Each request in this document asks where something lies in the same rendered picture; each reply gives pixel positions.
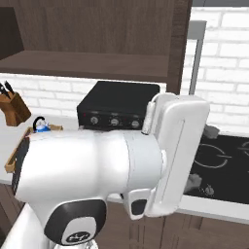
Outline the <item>grey range hood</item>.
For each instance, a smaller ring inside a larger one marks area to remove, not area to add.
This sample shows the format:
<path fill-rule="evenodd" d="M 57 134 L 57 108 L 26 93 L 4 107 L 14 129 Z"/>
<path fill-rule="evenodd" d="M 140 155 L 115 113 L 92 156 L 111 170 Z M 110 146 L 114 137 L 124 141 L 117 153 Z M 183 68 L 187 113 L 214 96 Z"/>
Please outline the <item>grey range hood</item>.
<path fill-rule="evenodd" d="M 187 39 L 196 41 L 196 51 L 195 51 L 189 94 L 194 94 L 196 91 L 197 74 L 200 64 L 201 53 L 202 53 L 205 29 L 206 29 L 205 20 L 191 20 L 189 22 Z"/>

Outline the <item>dark wooden base cabinets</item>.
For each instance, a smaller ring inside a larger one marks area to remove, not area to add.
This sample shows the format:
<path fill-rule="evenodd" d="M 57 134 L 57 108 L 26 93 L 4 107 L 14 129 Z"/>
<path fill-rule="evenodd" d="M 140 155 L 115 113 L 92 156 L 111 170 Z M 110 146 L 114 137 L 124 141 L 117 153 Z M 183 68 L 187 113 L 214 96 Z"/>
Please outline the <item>dark wooden base cabinets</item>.
<path fill-rule="evenodd" d="M 171 216 L 131 221 L 112 196 L 96 242 L 99 249 L 249 249 L 249 204 L 184 196 Z"/>

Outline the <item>black toaster oven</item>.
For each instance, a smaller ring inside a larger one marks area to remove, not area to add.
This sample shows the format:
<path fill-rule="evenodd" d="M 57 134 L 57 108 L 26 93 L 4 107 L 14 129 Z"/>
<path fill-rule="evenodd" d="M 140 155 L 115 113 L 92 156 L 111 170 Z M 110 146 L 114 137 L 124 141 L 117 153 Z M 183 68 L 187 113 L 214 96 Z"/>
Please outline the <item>black toaster oven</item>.
<path fill-rule="evenodd" d="M 77 106 L 82 126 L 141 129 L 148 102 L 160 92 L 157 84 L 98 81 Z"/>

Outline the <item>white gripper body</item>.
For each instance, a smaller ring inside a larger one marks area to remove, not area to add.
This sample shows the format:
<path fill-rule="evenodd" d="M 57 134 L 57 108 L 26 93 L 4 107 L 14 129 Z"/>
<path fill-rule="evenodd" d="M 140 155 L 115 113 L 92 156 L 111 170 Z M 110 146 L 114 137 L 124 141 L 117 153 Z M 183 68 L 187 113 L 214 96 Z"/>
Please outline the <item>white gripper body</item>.
<path fill-rule="evenodd" d="M 194 95 L 164 93 L 154 103 L 150 132 L 158 140 L 164 166 L 148 200 L 147 217 L 178 209 L 210 110 L 207 101 Z"/>

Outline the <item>wooden knife block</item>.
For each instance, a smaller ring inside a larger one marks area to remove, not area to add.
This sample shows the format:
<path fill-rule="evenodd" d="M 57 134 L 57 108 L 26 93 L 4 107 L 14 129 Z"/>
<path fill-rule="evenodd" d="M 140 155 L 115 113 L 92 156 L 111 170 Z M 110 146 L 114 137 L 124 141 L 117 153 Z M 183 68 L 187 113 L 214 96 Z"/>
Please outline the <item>wooden knife block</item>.
<path fill-rule="evenodd" d="M 31 117 L 31 112 L 17 92 L 12 98 L 0 94 L 0 109 L 5 115 L 7 126 L 18 126 Z"/>

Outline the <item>black hob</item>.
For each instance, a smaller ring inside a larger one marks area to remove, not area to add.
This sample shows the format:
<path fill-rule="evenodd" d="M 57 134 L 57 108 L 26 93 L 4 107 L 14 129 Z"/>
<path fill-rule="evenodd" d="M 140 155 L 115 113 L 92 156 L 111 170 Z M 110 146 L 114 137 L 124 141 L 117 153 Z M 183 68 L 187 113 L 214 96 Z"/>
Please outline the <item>black hob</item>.
<path fill-rule="evenodd" d="M 202 181 L 188 196 L 249 204 L 249 138 L 202 137 L 191 173 Z"/>

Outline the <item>dark wooden wall cabinet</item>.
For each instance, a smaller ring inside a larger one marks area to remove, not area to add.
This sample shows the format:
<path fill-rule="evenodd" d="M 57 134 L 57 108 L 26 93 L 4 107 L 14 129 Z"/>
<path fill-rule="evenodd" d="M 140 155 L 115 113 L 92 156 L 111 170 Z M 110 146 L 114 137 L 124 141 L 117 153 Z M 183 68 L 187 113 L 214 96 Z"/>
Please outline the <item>dark wooden wall cabinet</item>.
<path fill-rule="evenodd" d="M 193 0 L 0 0 L 0 73 L 165 83 L 179 93 Z"/>

